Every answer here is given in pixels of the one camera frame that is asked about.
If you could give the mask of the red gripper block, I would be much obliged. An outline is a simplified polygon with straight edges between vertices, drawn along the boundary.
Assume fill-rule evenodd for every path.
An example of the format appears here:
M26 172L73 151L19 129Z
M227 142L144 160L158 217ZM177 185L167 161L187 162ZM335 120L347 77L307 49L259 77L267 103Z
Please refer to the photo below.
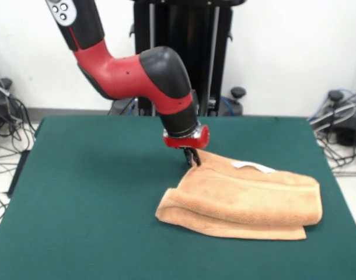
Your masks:
M197 166L201 165L201 159L197 149L204 149L210 141L210 131L207 125L199 125L192 134L183 138L174 138L169 136L167 131L163 130L163 140L169 148L183 148L186 162L192 166L192 161Z

